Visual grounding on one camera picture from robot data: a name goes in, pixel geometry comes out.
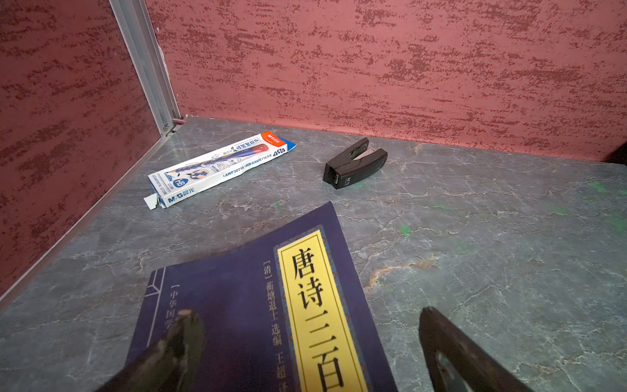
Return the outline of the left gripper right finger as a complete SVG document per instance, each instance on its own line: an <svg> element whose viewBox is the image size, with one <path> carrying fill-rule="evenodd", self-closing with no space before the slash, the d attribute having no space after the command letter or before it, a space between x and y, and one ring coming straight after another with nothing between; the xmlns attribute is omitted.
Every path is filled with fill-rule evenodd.
<svg viewBox="0 0 627 392"><path fill-rule="evenodd" d="M419 337L435 391L529 391L434 307L421 311Z"/></svg>

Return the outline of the blue book Tang poems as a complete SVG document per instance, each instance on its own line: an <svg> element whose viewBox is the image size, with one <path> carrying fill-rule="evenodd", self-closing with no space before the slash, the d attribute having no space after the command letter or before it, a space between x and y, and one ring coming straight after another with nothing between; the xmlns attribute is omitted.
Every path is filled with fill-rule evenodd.
<svg viewBox="0 0 627 392"><path fill-rule="evenodd" d="M332 204L232 251L155 270L128 359L181 310L205 328L197 391L394 391Z"/></svg>

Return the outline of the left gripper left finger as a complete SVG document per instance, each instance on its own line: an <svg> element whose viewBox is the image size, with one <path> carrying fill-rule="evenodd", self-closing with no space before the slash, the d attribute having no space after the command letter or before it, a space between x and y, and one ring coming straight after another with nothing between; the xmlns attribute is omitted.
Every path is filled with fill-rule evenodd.
<svg viewBox="0 0 627 392"><path fill-rule="evenodd" d="M205 327L194 310L181 310L171 328L100 391L191 391L205 346Z"/></svg>

